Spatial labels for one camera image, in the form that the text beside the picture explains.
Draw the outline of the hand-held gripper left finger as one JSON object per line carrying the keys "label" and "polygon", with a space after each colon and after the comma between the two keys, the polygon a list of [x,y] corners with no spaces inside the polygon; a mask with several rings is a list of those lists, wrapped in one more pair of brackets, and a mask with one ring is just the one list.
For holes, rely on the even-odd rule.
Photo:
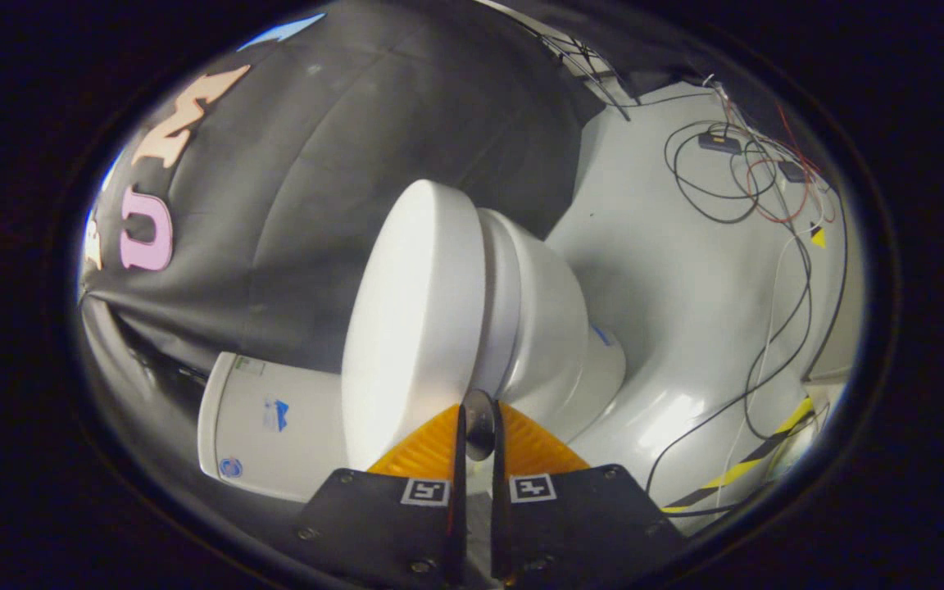
{"label": "hand-held gripper left finger", "polygon": [[466,433],[450,406],[367,470],[335,470],[299,513],[296,558],[363,588],[464,586]]}

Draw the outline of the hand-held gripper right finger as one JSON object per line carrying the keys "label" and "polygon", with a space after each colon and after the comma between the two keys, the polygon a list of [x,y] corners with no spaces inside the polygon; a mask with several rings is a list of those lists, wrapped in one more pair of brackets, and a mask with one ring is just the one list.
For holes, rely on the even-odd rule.
{"label": "hand-held gripper right finger", "polygon": [[495,403],[491,575],[506,586],[633,586],[687,539],[618,464],[590,466]]}

